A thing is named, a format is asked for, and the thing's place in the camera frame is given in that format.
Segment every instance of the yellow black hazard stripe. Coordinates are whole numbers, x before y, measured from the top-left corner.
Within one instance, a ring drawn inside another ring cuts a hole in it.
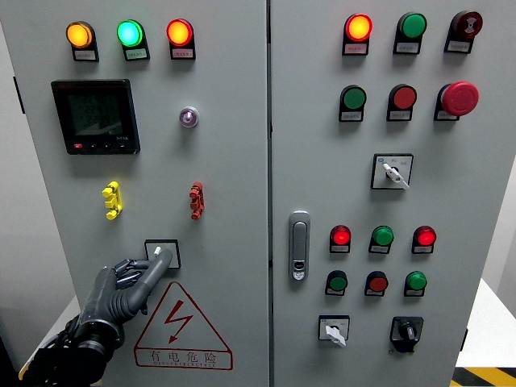
[[[516,387],[516,368],[455,368],[450,385]]]

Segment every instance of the green push button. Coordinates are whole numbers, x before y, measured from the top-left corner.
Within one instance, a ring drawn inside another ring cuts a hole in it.
[[[341,292],[347,288],[346,278],[335,277],[330,281],[330,287],[335,292]]]
[[[408,14],[402,21],[401,30],[407,38],[417,38],[427,29],[427,20],[421,14]]]
[[[421,272],[412,272],[406,277],[406,284],[413,290],[421,290],[427,286],[427,277]]]
[[[365,92],[362,89],[350,89],[344,95],[344,105],[348,109],[358,109],[365,104]]]
[[[393,230],[388,226],[377,227],[372,232],[372,240],[380,246],[389,246],[394,240]]]

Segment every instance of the white switch handle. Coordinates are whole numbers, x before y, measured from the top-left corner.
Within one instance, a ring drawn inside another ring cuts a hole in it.
[[[340,347],[346,347],[346,339],[340,334],[339,328],[326,325],[326,336]]]
[[[387,163],[382,164],[382,166],[384,167],[385,171],[387,172],[387,176],[390,178],[390,180],[394,181],[396,184],[401,185],[403,189],[410,188],[409,185],[406,184],[403,176],[400,175],[400,173],[396,169],[391,168],[390,165],[388,165]]]

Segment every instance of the lightning bolt symbol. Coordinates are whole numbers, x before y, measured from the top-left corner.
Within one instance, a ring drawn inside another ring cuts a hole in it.
[[[182,329],[185,327],[185,325],[188,324],[190,319],[193,317],[193,315],[190,315],[190,316],[185,316],[185,317],[180,317],[180,318],[173,318],[175,313],[177,313],[177,311],[181,308],[183,303],[184,303],[183,301],[177,300],[176,305],[172,309],[172,312],[170,312],[169,316],[164,321],[165,324],[174,323],[176,321],[183,321],[182,325],[179,327],[179,329],[177,330],[176,334],[170,336],[169,343],[173,343],[174,341],[177,340],[177,335],[179,335],[179,332],[182,331]]]

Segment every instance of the digital power meter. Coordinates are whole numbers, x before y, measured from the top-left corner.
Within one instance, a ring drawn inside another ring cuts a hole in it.
[[[139,152],[128,79],[54,81],[52,92],[70,155]]]

